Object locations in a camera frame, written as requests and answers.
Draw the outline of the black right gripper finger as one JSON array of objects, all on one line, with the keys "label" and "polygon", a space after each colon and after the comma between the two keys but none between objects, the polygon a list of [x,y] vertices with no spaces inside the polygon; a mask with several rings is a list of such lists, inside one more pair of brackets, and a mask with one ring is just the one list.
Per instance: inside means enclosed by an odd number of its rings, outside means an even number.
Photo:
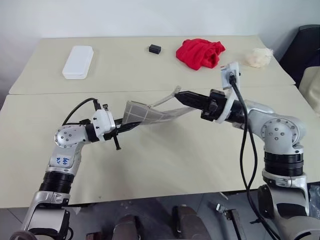
[{"label": "black right gripper finger", "polygon": [[179,101],[207,101],[209,99],[208,96],[193,91],[180,91],[174,96]]},{"label": "black right gripper finger", "polygon": [[179,102],[185,106],[188,106],[194,109],[204,110],[208,103],[208,100],[207,101],[179,101]]}]

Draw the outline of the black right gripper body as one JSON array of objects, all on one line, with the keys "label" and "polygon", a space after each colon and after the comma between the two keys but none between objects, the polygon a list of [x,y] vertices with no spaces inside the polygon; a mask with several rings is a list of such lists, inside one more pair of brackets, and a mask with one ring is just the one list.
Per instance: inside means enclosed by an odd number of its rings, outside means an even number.
[{"label": "black right gripper body", "polygon": [[226,95],[223,91],[211,89],[208,96],[208,101],[201,111],[200,117],[204,120],[213,122],[217,120],[226,105]]}]

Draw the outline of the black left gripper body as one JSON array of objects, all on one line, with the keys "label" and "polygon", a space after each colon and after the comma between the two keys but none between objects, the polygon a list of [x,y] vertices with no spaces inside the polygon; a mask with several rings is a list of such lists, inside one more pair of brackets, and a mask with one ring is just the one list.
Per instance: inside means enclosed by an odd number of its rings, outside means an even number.
[{"label": "black left gripper body", "polygon": [[104,139],[105,141],[108,141],[108,140],[113,139],[114,144],[115,144],[115,148],[116,148],[117,151],[121,149],[120,144],[119,144],[119,141],[118,141],[118,134],[119,134],[119,131],[120,131],[120,128],[121,128],[121,125],[122,125],[122,121],[123,121],[122,118],[116,119],[116,120],[114,121],[114,123],[115,123],[115,129],[112,130],[111,132],[105,133],[105,134],[103,135],[103,139]]}]

